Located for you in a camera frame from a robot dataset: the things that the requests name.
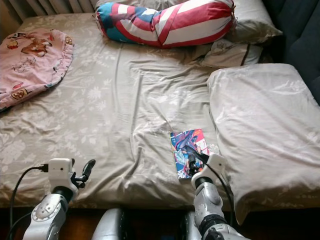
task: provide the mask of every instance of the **white pillow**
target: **white pillow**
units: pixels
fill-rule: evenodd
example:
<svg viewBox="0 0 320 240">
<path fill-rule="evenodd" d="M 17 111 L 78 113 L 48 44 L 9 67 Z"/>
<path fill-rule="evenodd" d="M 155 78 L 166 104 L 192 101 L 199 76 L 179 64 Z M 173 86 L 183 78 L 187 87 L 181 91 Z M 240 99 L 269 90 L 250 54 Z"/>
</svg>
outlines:
<svg viewBox="0 0 320 240">
<path fill-rule="evenodd" d="M 225 38 L 234 43 L 257 44 L 282 35 L 276 29 L 262 0 L 233 0 L 237 26 Z"/>
<path fill-rule="evenodd" d="M 220 39 L 212 44 L 205 55 L 202 65 L 213 68 L 230 68 L 257 64 L 263 48 L 245 43 L 233 43 Z"/>
<path fill-rule="evenodd" d="M 207 84 L 238 222 L 250 211 L 320 207 L 320 107 L 297 70 L 224 68 Z"/>
</svg>

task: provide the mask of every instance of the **black cable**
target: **black cable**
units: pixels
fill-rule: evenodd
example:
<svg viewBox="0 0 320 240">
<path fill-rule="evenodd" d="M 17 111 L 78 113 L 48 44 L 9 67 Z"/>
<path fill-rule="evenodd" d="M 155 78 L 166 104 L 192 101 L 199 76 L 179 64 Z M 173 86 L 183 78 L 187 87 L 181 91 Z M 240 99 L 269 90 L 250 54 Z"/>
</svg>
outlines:
<svg viewBox="0 0 320 240">
<path fill-rule="evenodd" d="M 203 161 L 203 164 L 205 164 L 215 175 L 216 177 L 220 180 L 221 184 L 222 184 L 222 187 L 226 193 L 226 196 L 229 200 L 229 203 L 230 203 L 230 226 L 233 227 L 234 225 L 234 204 L 233 204 L 233 201 L 231 199 L 231 196 L 230 196 L 230 193 L 229 193 L 229 190 L 228 188 L 226 187 L 224 181 L 222 180 L 222 178 L 219 176 L 219 174 L 211 167 L 209 166 L 207 163 L 205 163 Z"/>
<path fill-rule="evenodd" d="M 41 171 L 47 173 L 48 172 L 48 164 L 43 164 L 41 166 L 33 166 L 33 167 L 28 168 L 27 170 L 24 171 L 24 173 L 21 175 L 18 182 L 16 183 L 15 188 L 14 188 L 12 195 L 11 195 L 11 199 L 10 199 L 10 212 L 9 212 L 9 214 L 10 214 L 10 228 L 13 228 L 14 203 L 15 203 L 15 197 L 16 197 L 16 193 L 17 193 L 19 184 L 21 183 L 24 176 L 31 170 L 41 170 Z"/>
<path fill-rule="evenodd" d="M 28 217 L 29 215 L 31 214 L 31 212 L 27 213 L 26 215 L 20 217 L 17 221 L 15 221 L 15 223 L 12 225 L 12 227 L 10 228 L 5 240 L 9 240 L 10 239 L 10 236 L 12 235 L 13 233 L 13 230 L 15 229 L 15 227 L 17 226 L 17 224 L 24 218 Z"/>
</svg>

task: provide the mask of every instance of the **wooden floor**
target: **wooden floor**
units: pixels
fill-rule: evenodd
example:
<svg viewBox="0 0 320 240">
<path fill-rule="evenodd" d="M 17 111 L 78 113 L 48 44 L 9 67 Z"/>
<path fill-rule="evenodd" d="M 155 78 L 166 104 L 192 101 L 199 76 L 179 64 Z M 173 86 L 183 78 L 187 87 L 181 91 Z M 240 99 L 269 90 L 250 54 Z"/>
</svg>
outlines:
<svg viewBox="0 0 320 240">
<path fill-rule="evenodd" d="M 16 208 L 15 219 L 30 211 L 30 208 Z M 104 212 L 102 209 L 69 209 L 59 239 L 90 240 Z M 135 240 L 178 240 L 183 211 L 129 210 L 128 213 Z M 9 222 L 8 209 L 0 209 L 0 216 L 1 222 Z M 252 240 L 320 240 L 319 216 L 318 208 L 255 212 L 249 214 L 238 231 Z M 22 240 L 29 222 L 27 218 L 19 225 L 14 240 Z M 0 225 L 0 240 L 5 239 L 8 230 L 9 224 Z"/>
</svg>

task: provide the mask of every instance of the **bed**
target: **bed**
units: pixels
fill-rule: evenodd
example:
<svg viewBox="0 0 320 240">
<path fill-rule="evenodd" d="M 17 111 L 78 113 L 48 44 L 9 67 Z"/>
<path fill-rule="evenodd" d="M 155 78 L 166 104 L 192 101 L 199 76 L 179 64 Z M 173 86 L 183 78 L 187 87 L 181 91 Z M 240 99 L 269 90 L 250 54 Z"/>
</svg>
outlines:
<svg viewBox="0 0 320 240">
<path fill-rule="evenodd" d="M 296 54 L 293 41 L 287 37 L 291 36 L 291 31 L 281 25 L 281 17 L 275 20 L 286 11 L 290 17 L 295 14 L 286 8 L 288 3 L 285 2 L 282 1 L 284 5 L 278 5 L 276 1 L 266 4 L 269 12 L 278 13 L 271 14 L 271 17 L 276 27 L 284 32 L 284 37 L 272 42 L 270 52 L 276 61 L 297 68 L 308 86 L 304 88 L 305 94 L 308 100 L 313 101 L 312 109 L 317 111 L 319 106 L 313 97 L 319 100 L 319 55 L 308 61 L 307 70 L 300 66 L 302 61 Z M 306 18 L 318 23 L 313 18 L 319 18 L 319 10 L 319 1 L 314 1 Z M 224 132 L 226 128 L 221 124 L 217 126 L 219 113 L 215 110 L 219 106 L 215 105 L 216 101 L 212 104 L 211 100 L 210 81 L 213 80 L 210 75 L 218 69 L 199 63 L 198 48 L 158 49 L 107 41 L 100 35 L 92 13 L 28 18 L 19 30 L 35 28 L 57 28 L 72 36 L 74 59 L 57 87 L 0 114 L 0 207 L 9 206 L 12 189 L 23 170 L 47 163 L 51 158 L 66 157 L 75 158 L 74 167 L 78 173 L 89 159 L 96 159 L 86 188 L 80 191 L 72 204 L 75 208 L 192 208 L 194 190 L 188 180 L 179 181 L 177 178 L 170 132 L 200 128 L 212 153 L 228 156 L 233 163 L 237 159 L 232 155 L 237 152 L 230 151 L 237 150 L 232 148 L 234 145 L 228 148 L 221 139 L 221 135 L 227 133 Z M 288 41 L 285 43 L 287 52 L 280 54 L 279 51 L 272 51 L 281 49 L 284 39 Z M 302 34 L 301 40 L 306 42 L 308 38 L 304 39 Z M 319 119 L 319 115 L 315 114 L 314 121 Z M 318 131 L 316 129 L 315 135 L 311 136 L 313 139 L 318 136 Z M 313 156 L 320 153 L 317 144 L 318 138 L 314 142 Z M 248 161 L 244 163 L 244 169 L 252 164 Z M 313 185 L 294 188 L 294 194 L 297 191 L 312 193 L 301 196 L 311 196 L 314 198 L 311 202 L 283 205 L 268 200 L 262 203 L 265 198 L 261 200 L 261 196 L 286 189 L 286 181 L 280 186 L 267 182 L 258 188 L 245 189 L 242 186 L 237 188 L 242 191 L 239 194 L 232 179 L 239 179 L 248 173 L 232 167 L 229 171 L 225 178 L 238 201 L 235 210 L 239 223 L 243 222 L 249 211 L 319 206 L 319 185 L 314 184 L 317 178 L 312 180 Z M 252 179 L 247 177 L 246 180 L 244 185 L 251 181 L 251 185 L 255 186 Z M 48 189 L 45 173 L 30 172 L 19 187 L 16 206 L 34 206 Z M 228 200 L 219 184 L 218 190 L 228 210 Z M 289 198 L 292 193 L 288 191 L 283 193 Z"/>
</svg>

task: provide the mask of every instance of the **book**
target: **book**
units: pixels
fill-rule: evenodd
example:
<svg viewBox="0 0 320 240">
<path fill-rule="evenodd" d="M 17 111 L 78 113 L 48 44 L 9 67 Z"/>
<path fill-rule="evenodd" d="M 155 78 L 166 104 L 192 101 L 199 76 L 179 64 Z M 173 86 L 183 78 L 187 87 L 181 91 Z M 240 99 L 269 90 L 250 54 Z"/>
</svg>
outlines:
<svg viewBox="0 0 320 240">
<path fill-rule="evenodd" d="M 178 179 L 190 179 L 194 174 L 195 164 L 198 171 L 203 168 L 203 162 L 197 158 L 196 153 L 210 155 L 202 129 L 170 133 L 175 167 Z"/>
</svg>

